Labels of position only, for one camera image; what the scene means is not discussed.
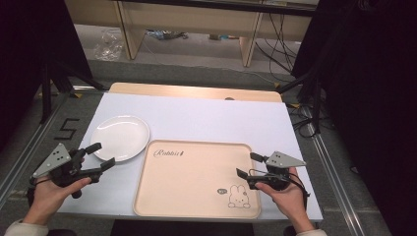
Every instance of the person's hand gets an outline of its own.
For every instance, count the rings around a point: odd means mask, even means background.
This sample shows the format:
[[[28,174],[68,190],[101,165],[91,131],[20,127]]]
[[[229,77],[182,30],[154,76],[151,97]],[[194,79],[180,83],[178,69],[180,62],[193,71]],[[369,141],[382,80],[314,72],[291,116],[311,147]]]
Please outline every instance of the person's hand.
[[[65,188],[61,188],[51,180],[47,180],[47,177],[39,178],[37,180],[39,184],[36,185],[34,190],[33,204],[23,223],[46,225],[49,218],[61,207],[68,196],[81,190],[90,182],[90,178],[84,178]]]
[[[297,170],[294,167],[290,167],[289,172],[297,175]],[[291,179],[300,183],[296,177],[291,176]],[[255,186],[272,197],[279,210],[291,221],[297,233],[315,229],[304,209],[303,193],[300,188],[290,184],[285,190],[277,191],[271,186],[260,182]]]

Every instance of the white table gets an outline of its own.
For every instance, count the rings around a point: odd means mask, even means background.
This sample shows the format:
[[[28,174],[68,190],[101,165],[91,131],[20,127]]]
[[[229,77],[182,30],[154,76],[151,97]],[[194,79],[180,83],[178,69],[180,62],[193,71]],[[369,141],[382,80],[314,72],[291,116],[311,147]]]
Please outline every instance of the white table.
[[[281,102],[106,93],[89,124],[81,148],[90,145],[91,134],[101,122],[119,115],[133,115],[143,119],[149,125],[150,141],[246,144],[252,151],[263,155],[270,155],[279,150],[302,159],[287,109]],[[79,199],[68,198],[58,212],[94,217],[146,219],[133,211],[143,160],[144,151],[129,160],[117,163],[104,172],[99,183],[85,187]],[[92,154],[86,156],[83,168],[95,168],[101,162]],[[265,165],[258,162],[256,168],[266,170]],[[312,221],[321,221],[323,216],[307,170],[305,167],[298,167],[297,170],[307,191],[311,193],[307,213]],[[258,222],[286,219],[269,196],[263,193],[260,193],[260,196],[261,214],[254,220],[187,220]]]

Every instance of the floor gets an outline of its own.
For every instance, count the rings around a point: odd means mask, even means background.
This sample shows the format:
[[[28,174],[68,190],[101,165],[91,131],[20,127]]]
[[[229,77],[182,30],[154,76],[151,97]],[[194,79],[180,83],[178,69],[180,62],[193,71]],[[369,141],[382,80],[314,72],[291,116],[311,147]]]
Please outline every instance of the floor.
[[[260,48],[255,48],[249,68],[242,66],[237,39],[212,40],[206,34],[193,33],[187,33],[188,38],[179,37],[167,40],[158,40],[147,35],[135,60],[128,60],[122,49],[119,58],[107,64],[95,58],[94,48],[102,43],[104,35],[109,36],[108,33],[113,35],[117,42],[120,42],[120,30],[86,26],[76,26],[76,29],[94,76],[103,80],[104,84],[113,83],[117,76],[123,77],[127,81],[131,80],[128,77],[135,78],[137,71],[135,71],[136,69],[131,70],[132,67],[140,68],[138,70],[142,70],[142,67],[146,67],[147,70],[152,69],[153,74],[150,74],[151,78],[149,80],[158,78],[157,73],[166,75],[169,71],[176,71],[177,68],[181,68],[182,72],[188,73],[182,74],[182,78],[195,76],[199,80],[205,80],[205,69],[208,69],[217,73],[216,75],[222,76],[222,81],[215,81],[219,86],[226,85],[228,83],[226,78],[231,77],[235,78],[233,82],[251,83],[253,87],[259,86],[259,88],[265,89],[273,89],[277,84],[284,85],[286,82],[294,80],[286,70],[270,62],[260,50],[261,48],[271,55],[272,48],[269,44],[274,47],[276,43],[276,40],[272,39],[258,39]],[[286,45],[296,53],[300,43],[286,42]],[[273,57],[285,67],[290,67],[283,54],[274,52]],[[105,70],[108,67],[123,67],[129,69],[130,74],[128,75],[127,70],[119,70],[116,73],[113,72],[113,74],[107,73]],[[244,81],[247,77],[250,77],[248,82]],[[181,84],[181,81],[178,80],[172,81],[172,83]],[[297,102],[295,99],[297,89],[294,88],[292,91],[283,94],[284,102]],[[101,97],[101,94],[95,91],[80,92],[84,93],[83,102],[91,104],[91,106],[96,105]],[[57,120],[60,119],[60,116],[68,117],[69,114],[87,117],[86,120],[93,115],[91,110],[77,110],[79,101],[67,99],[65,102],[66,107],[61,108]],[[31,142],[31,134],[38,129],[36,121],[40,117],[40,109],[40,97],[37,96],[33,101],[33,107],[29,111],[28,117],[25,118],[8,147],[1,153],[2,159],[5,159],[5,156],[9,157],[6,158],[9,161],[5,161],[1,166],[0,179],[2,182],[7,178],[8,170],[13,168],[15,157],[25,151],[26,145]],[[303,119],[303,115],[310,115],[311,112],[308,106],[303,106],[300,109],[289,108],[288,111],[293,123]],[[305,126],[295,131],[304,159],[309,163],[309,175],[323,210],[324,220],[318,223],[318,226],[323,228],[328,235],[390,235],[378,208],[361,181],[360,175],[350,170],[351,163],[348,152],[344,149],[342,140],[332,126],[331,119],[326,116],[325,110],[322,111],[322,116],[327,119],[321,122],[321,134],[313,138],[305,138],[311,134],[311,126]],[[52,124],[44,136],[55,137],[55,131],[59,131],[59,124]],[[80,135],[78,139],[83,137],[82,134],[82,132],[77,134]],[[42,149],[42,147],[50,147],[50,144],[43,142],[39,146],[39,149]],[[35,161],[32,160],[29,167],[24,168],[23,172],[25,172],[25,169],[30,169],[34,163]],[[18,176],[19,181],[14,187],[15,191],[1,208],[0,232],[4,232],[10,222],[22,217],[28,209],[23,196],[26,184],[25,178],[26,174]],[[79,235],[109,235],[112,222],[112,219],[57,216],[51,222],[51,226],[72,228]],[[254,224],[255,235],[280,235],[286,225],[288,225],[288,222]]]

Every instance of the sleeve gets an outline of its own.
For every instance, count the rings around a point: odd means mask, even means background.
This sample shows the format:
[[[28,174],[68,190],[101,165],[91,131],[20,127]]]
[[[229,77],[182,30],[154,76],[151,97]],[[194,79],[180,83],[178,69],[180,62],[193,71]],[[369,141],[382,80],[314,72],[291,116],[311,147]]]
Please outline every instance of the sleeve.
[[[322,229],[310,230],[297,234],[297,236],[328,236]]]
[[[18,220],[13,222],[9,228],[7,228],[5,236],[46,236],[48,232],[48,227],[44,225],[22,223],[22,220]]]

